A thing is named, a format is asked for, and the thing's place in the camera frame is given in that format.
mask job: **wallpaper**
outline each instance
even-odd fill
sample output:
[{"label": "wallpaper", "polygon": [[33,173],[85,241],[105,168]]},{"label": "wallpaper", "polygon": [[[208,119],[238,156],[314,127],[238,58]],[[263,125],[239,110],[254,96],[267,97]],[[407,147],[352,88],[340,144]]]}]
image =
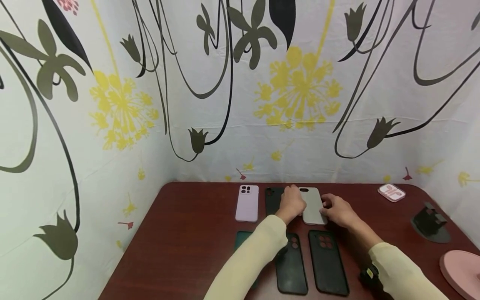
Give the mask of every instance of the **wallpaper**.
[{"label": "wallpaper", "polygon": [[96,299],[172,180],[414,184],[480,245],[473,0],[0,13],[2,298]]}]

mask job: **brown wooden table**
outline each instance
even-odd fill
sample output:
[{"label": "brown wooden table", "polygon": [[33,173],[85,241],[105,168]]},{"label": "brown wooden table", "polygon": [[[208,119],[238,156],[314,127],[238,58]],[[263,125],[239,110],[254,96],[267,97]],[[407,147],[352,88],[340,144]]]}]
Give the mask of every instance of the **brown wooden table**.
[{"label": "brown wooden table", "polygon": [[[265,218],[267,187],[283,183],[259,183],[259,218],[256,224],[235,221],[237,195],[241,183],[173,182],[165,185],[140,225],[101,300],[201,300],[223,264],[233,253],[236,232],[253,231]],[[316,187],[320,193],[333,193],[348,200],[357,212],[386,242],[399,247],[423,270],[450,300],[463,299],[450,287],[440,272],[440,257],[449,250],[460,249],[475,254],[480,251],[447,217],[446,228],[452,240],[436,244],[420,237],[410,218],[423,208],[425,201],[438,205],[420,188],[399,184],[407,196],[398,203],[384,199],[377,189],[380,184],[298,184]],[[281,294],[276,286],[275,266],[268,264],[259,276],[259,285],[247,295],[248,300],[327,300],[344,297],[320,293],[315,287],[308,241],[310,229],[296,218],[288,231],[300,237],[309,292],[307,296]],[[371,300],[387,297],[373,293],[358,280],[360,267],[367,262],[365,253],[352,246],[353,238],[337,226],[328,225],[340,244],[347,273],[348,299]]]}]

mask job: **black phone case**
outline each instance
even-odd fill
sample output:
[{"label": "black phone case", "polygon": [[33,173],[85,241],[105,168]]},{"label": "black phone case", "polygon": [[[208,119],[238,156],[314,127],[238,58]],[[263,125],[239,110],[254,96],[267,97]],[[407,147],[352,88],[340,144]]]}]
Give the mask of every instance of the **black phone case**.
[{"label": "black phone case", "polygon": [[274,215],[280,207],[284,188],[265,189],[265,210],[267,216]]},{"label": "black phone case", "polygon": [[333,233],[310,230],[308,239],[317,289],[324,293],[348,296],[350,289]]},{"label": "black phone case", "polygon": [[286,251],[275,259],[276,285],[281,293],[306,295],[308,293],[305,269],[297,234],[287,233]]}]

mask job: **black phone stand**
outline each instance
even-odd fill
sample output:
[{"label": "black phone stand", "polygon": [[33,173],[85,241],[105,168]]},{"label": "black phone stand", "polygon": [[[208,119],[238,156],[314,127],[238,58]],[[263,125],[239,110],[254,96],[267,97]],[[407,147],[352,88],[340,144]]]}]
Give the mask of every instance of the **black phone stand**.
[{"label": "black phone stand", "polygon": [[445,228],[447,220],[433,207],[432,204],[425,202],[425,207],[416,214],[411,223],[415,231],[425,239],[446,244],[450,241],[450,234]]}]

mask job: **pink stand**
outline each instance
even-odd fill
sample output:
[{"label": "pink stand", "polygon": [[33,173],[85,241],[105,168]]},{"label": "pink stand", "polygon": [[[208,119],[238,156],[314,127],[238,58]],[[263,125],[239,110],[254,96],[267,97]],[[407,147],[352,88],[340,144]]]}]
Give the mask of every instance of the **pink stand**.
[{"label": "pink stand", "polygon": [[452,250],[440,259],[440,270],[448,283],[467,300],[480,300],[480,256]]}]

